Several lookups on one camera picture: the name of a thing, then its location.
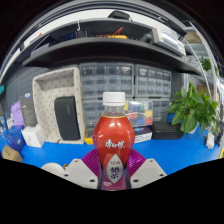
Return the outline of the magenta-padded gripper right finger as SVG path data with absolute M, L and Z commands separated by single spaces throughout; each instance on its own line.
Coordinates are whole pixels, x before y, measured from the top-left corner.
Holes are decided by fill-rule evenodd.
M 134 149 L 130 151 L 127 161 L 127 181 L 130 189 L 141 188 L 165 176 L 165 171 L 154 159 L 146 159 Z

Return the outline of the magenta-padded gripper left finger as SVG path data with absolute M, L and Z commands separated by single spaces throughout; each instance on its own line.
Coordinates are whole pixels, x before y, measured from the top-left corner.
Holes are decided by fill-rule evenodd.
M 73 159 L 62 177 L 84 188 L 97 189 L 100 178 L 100 161 L 95 149 L 82 159 Z

